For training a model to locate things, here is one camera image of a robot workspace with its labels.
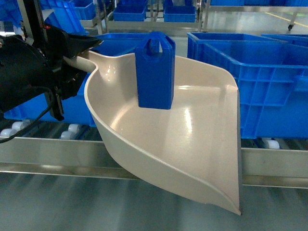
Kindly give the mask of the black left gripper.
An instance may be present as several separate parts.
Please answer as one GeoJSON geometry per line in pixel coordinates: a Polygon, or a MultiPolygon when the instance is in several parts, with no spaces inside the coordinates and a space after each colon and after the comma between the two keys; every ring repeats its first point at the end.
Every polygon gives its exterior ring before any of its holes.
{"type": "Polygon", "coordinates": [[[71,66],[68,61],[73,60],[84,51],[95,48],[103,43],[97,37],[69,34],[55,26],[45,24],[43,53],[51,68],[51,86],[44,92],[47,108],[36,118],[40,120],[46,114],[58,121],[64,120],[62,101],[77,95],[87,72],[71,66]]]}

